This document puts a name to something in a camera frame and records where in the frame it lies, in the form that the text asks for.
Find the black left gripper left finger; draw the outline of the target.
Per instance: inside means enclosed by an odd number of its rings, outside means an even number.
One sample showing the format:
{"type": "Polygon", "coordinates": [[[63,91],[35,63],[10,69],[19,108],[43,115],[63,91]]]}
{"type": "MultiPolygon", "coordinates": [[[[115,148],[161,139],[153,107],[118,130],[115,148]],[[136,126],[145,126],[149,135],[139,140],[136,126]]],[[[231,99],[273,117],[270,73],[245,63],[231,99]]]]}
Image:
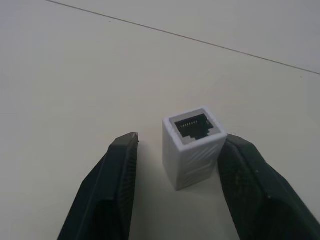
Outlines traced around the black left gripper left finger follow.
{"type": "Polygon", "coordinates": [[[139,137],[116,138],[82,181],[57,240],[129,240],[139,137]]]}

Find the white ethernet coupler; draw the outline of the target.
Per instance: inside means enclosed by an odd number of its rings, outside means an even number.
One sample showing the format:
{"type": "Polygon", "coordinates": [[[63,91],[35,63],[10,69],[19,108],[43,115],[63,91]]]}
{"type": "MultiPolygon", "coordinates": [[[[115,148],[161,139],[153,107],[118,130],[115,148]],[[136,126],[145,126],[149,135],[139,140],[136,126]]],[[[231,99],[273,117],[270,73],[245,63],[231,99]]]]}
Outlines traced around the white ethernet coupler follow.
{"type": "Polygon", "coordinates": [[[207,107],[163,119],[162,162],[176,191],[211,176],[227,136],[207,107]]]}

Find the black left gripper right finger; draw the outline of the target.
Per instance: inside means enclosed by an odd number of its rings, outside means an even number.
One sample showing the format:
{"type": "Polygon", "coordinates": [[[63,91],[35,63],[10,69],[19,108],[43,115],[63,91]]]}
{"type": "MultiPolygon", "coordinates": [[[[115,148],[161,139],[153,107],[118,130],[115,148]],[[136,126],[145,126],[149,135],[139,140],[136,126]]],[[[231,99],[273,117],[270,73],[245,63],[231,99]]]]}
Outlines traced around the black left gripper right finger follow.
{"type": "Polygon", "coordinates": [[[240,240],[320,240],[320,223],[251,142],[228,135],[218,172],[240,240]]]}

